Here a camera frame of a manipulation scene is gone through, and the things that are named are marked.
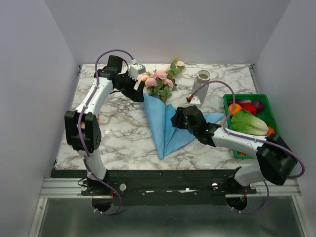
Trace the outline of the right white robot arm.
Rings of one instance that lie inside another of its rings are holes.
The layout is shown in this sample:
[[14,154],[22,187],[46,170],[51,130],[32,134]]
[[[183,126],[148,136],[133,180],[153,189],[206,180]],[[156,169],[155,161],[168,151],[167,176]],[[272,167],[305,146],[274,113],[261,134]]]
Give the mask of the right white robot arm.
[[256,164],[236,168],[227,180],[228,190],[234,194],[251,183],[262,181],[281,186],[298,162],[279,135],[254,136],[226,129],[207,122],[196,106],[177,108],[171,123],[173,127],[189,131],[202,144],[229,148],[257,159]]

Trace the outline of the pink flower bouquet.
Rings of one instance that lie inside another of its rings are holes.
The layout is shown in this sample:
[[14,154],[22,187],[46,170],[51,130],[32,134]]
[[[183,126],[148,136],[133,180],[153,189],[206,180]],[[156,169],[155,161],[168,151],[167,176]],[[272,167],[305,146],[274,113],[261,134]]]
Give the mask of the pink flower bouquet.
[[173,75],[162,70],[155,70],[152,74],[146,72],[145,75],[139,76],[138,81],[145,83],[145,89],[149,95],[160,99],[165,104],[172,96],[172,92],[177,89]]

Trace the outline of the blue wrapping paper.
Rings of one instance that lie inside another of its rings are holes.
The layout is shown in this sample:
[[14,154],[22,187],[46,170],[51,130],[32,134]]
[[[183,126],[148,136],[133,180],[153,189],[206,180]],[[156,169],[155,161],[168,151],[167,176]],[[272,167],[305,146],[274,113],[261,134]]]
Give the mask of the blue wrapping paper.
[[172,104],[166,105],[159,98],[145,93],[144,109],[159,159],[196,139],[188,130],[172,126],[171,118],[176,113]]

